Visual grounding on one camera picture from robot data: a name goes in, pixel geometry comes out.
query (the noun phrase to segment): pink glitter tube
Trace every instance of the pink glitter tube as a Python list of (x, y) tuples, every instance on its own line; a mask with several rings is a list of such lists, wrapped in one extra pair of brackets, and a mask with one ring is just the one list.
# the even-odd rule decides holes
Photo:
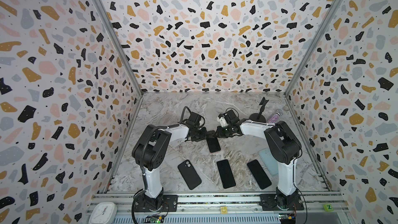
[(283, 114), (283, 112), (282, 112), (281, 109), (276, 110), (275, 114), (272, 115), (272, 116), (268, 119), (267, 123), (276, 123), (276, 122), (278, 122), (279, 117), (281, 117), (282, 114)]

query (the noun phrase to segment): black smartphone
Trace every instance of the black smartphone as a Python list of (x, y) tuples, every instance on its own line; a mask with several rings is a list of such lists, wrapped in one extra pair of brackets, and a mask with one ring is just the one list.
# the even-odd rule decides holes
[(263, 170), (257, 159), (248, 162), (248, 167), (260, 189), (265, 189), (271, 186), (272, 183), (270, 179), (266, 175), (266, 172)]
[(177, 168), (190, 190), (193, 190), (202, 183), (202, 179), (200, 179), (198, 173), (196, 173), (195, 168), (189, 160), (185, 160), (180, 163)]
[(215, 131), (207, 132), (206, 142), (210, 153), (221, 151), (220, 143), (218, 142)]
[(218, 173), (220, 173), (222, 186), (227, 189), (236, 186), (234, 175), (232, 174), (231, 166), (229, 166), (228, 159), (217, 162)]

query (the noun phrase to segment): side wall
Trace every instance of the side wall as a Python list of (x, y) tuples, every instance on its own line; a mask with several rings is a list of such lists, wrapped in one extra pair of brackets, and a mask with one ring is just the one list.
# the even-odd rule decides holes
[(136, 103), (91, 0), (0, 0), (0, 222), (81, 223)]
[(143, 91), (282, 92), (333, 0), (103, 0)]
[(357, 223), (398, 219), (398, 0), (344, 0), (288, 98)]

